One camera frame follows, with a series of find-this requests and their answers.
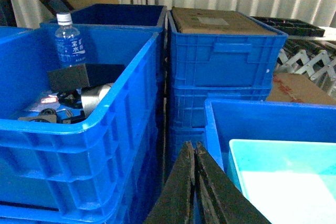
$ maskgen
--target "bottle cap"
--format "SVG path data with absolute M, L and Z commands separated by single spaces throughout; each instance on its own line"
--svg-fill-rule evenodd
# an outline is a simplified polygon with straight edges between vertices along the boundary
M 57 22 L 60 26 L 72 25 L 72 19 L 70 13 L 58 13 L 56 14 Z

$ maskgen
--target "cardboard lid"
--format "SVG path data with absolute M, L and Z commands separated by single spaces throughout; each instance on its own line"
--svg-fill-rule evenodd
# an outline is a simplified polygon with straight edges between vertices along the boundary
M 277 35 L 239 12 L 172 8 L 176 29 L 184 34 Z
M 305 76 L 293 73 L 274 75 L 273 88 L 266 101 L 336 105 L 336 100 Z

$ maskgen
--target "plastic water bottle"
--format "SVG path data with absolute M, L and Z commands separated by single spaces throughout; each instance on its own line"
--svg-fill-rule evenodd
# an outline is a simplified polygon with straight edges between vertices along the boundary
M 55 32 L 58 57 L 63 68 L 86 63 L 85 48 L 78 29 L 72 26 L 70 13 L 58 13 L 59 28 Z

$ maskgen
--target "black plastic tray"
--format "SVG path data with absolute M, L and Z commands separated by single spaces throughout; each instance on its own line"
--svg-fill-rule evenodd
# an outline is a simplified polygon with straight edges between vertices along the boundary
M 253 17 L 288 35 L 305 37 L 323 37 L 325 30 L 298 19 Z

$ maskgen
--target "bottle label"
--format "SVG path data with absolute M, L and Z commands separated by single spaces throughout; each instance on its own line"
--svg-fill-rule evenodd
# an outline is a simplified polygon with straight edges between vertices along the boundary
M 84 63 L 85 49 L 80 35 L 64 39 L 55 37 L 59 60 L 69 65 Z

